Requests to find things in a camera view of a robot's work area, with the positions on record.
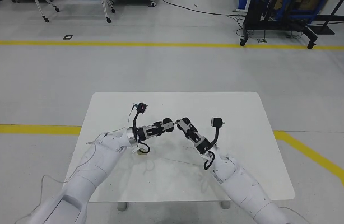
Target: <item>table leg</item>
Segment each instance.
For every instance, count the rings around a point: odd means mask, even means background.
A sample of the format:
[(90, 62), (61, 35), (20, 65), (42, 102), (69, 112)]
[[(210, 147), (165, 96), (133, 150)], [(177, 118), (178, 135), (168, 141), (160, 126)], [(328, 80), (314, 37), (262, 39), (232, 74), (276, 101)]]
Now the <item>table leg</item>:
[(219, 202), (219, 204), (221, 205), (221, 207), (223, 209), (229, 209), (230, 208), (230, 201), (228, 201), (228, 200), (225, 200), (223, 202)]
[(127, 202), (118, 202), (117, 203), (117, 210), (119, 210), (120, 212), (126, 211), (127, 207), (128, 207)]

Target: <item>robot end effector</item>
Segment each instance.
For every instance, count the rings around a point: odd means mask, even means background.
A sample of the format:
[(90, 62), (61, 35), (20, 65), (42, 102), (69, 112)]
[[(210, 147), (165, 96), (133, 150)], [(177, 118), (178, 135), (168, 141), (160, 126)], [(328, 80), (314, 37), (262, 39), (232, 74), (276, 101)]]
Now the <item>robot end effector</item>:
[(211, 159), (206, 160), (204, 163), (204, 169), (208, 170), (216, 158), (213, 151), (209, 150), (216, 144), (218, 140), (219, 129), (224, 124), (222, 118), (212, 118), (211, 120), (211, 126), (216, 128), (215, 138), (212, 142), (209, 142), (205, 136), (201, 136), (188, 118), (182, 118), (181, 120), (177, 120), (175, 123), (177, 124), (178, 129), (183, 131), (185, 137), (193, 142), (194, 147), (201, 155), (205, 155), (208, 152)]
[(137, 113), (133, 119), (132, 123), (132, 130), (133, 135), (137, 143), (141, 143), (142, 141), (145, 141), (151, 137), (154, 136), (160, 136), (164, 132), (172, 132), (174, 129), (174, 123), (170, 118), (165, 118), (163, 121), (154, 122), (152, 125), (149, 126), (141, 126), (136, 127), (136, 120), (138, 115), (141, 113), (145, 113), (147, 109), (147, 104), (139, 103), (134, 104), (133, 107), (136, 107)]

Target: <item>black cable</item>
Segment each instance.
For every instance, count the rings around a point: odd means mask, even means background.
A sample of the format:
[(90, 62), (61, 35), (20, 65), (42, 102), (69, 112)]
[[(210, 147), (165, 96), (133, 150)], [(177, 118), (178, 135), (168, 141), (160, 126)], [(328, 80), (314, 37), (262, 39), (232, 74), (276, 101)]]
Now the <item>black cable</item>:
[(199, 13), (204, 13), (204, 14), (209, 14), (209, 15), (217, 15), (217, 16), (243, 16), (243, 15), (232, 15), (232, 14), (222, 14), (222, 13), (212, 13), (212, 12), (202, 12), (202, 11), (198, 11), (198, 10), (194, 10), (194, 9), (191, 9), (191, 8), (186, 8), (186, 7), (183, 7), (183, 6), (179, 6), (177, 4), (172, 4), (170, 2), (167, 2), (166, 0), (163, 0), (165, 3), (167, 4), (170, 4), (172, 6), (177, 6), (177, 7), (180, 7), (180, 8), (184, 8), (185, 10), (191, 10), (193, 12), (199, 12)]
[[(330, 24), (343, 24), (343, 23), (344, 23), (344, 21), (342, 21), (342, 22), (330, 22), (330, 23), (328, 23), (328, 25), (330, 25)], [(320, 25), (324, 25), (324, 24), (310, 24), (307, 26), (320, 26)]]
[(294, 39), (297, 39), (299, 40), (304, 34), (301, 33), (299, 35), (293, 35), (293, 31), (290, 31), (290, 35), (285, 35), (286, 38), (294, 38)]
[(219, 128), (216, 128), (216, 134), (215, 134), (215, 139), (211, 142), (211, 148), (216, 144), (218, 141), (218, 135), (219, 135)]
[(140, 112), (137, 112), (136, 115), (134, 116), (133, 118), (133, 122), (132, 122), (132, 130), (133, 130), (133, 135), (134, 135), (134, 138), (137, 139), (137, 133), (136, 133), (136, 130), (137, 130), (137, 127), (136, 127), (136, 120), (137, 120), (137, 117), (138, 115), (140, 114)]
[(147, 144), (145, 144), (145, 143), (143, 143), (143, 142), (138, 142), (138, 144), (142, 144), (142, 145), (144, 145), (144, 146), (147, 146), (147, 148), (148, 148), (148, 150), (147, 150), (147, 152), (145, 152), (145, 151), (142, 151), (142, 150), (138, 150), (140, 153), (143, 153), (143, 154), (147, 154), (147, 153), (149, 153), (150, 151), (151, 151), (151, 148), (147, 145)]
[(213, 152), (209, 152), (209, 153), (212, 154), (212, 160), (211, 160), (210, 164), (208, 164), (208, 166), (206, 166), (206, 164), (208, 163), (209, 160), (206, 160), (206, 162), (204, 162), (204, 165), (203, 165), (204, 170), (208, 170), (212, 166), (212, 163), (216, 158), (216, 156)]

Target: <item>epoxy floor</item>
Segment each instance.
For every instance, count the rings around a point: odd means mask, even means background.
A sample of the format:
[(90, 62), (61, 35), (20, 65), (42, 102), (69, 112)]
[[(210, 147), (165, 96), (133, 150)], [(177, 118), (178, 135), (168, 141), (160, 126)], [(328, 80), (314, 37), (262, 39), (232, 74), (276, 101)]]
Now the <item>epoxy floor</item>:
[[(0, 2), (0, 40), (239, 43), (236, 22), (159, 1), (116, 4), (107, 24), (99, 1), (55, 0), (56, 13), (34, 2)], [(197, 10), (231, 13), (236, 1), (173, 0)], [(344, 24), (318, 45), (344, 45)], [(305, 45), (284, 32), (267, 32), (267, 45)], [(263, 32), (248, 41), (256, 44)], [(82, 125), (98, 91), (255, 91), (273, 130), (284, 130), (344, 169), (344, 51), (253, 48), (0, 45), (0, 124)], [(14, 223), (38, 203), (40, 179), (63, 180), (77, 136), (0, 134), (0, 223)], [(340, 179), (299, 151), (278, 141), (295, 189), (293, 200), (277, 201), (311, 224), (344, 223)], [(60, 184), (47, 180), (46, 198)], [(232, 204), (90, 203), (87, 223), (254, 223)], [(295, 222), (306, 224), (285, 210)]]

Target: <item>black metal frame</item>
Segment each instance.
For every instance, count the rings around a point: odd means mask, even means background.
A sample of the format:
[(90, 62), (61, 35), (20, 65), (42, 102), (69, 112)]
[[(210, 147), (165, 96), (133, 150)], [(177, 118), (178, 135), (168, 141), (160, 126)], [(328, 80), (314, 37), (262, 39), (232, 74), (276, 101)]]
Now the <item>black metal frame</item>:
[(251, 0), (248, 13), (243, 22), (243, 38), (240, 38), (240, 45), (244, 46), (249, 39), (248, 30), (284, 30), (284, 31), (297, 31), (302, 32), (310, 39), (308, 44), (308, 49), (313, 48), (316, 44), (317, 36), (309, 30), (306, 24), (302, 21), (290, 20), (289, 14), (293, 9), (293, 5), (296, 0), (291, 0), (289, 6), (283, 14), (283, 18), (278, 21), (269, 21), (272, 10), (276, 4), (277, 0), (272, 0), (269, 4), (269, 9), (265, 14), (264, 20), (261, 20), (261, 16), (265, 11), (265, 2), (261, 0)]
[(340, 8), (341, 4), (344, 2), (344, 0), (340, 0), (330, 16), (326, 19), (323, 26), (310, 26), (310, 29), (318, 35), (334, 35), (335, 33), (327, 26), (331, 19), (333, 19), (333, 16), (335, 15), (336, 11)]

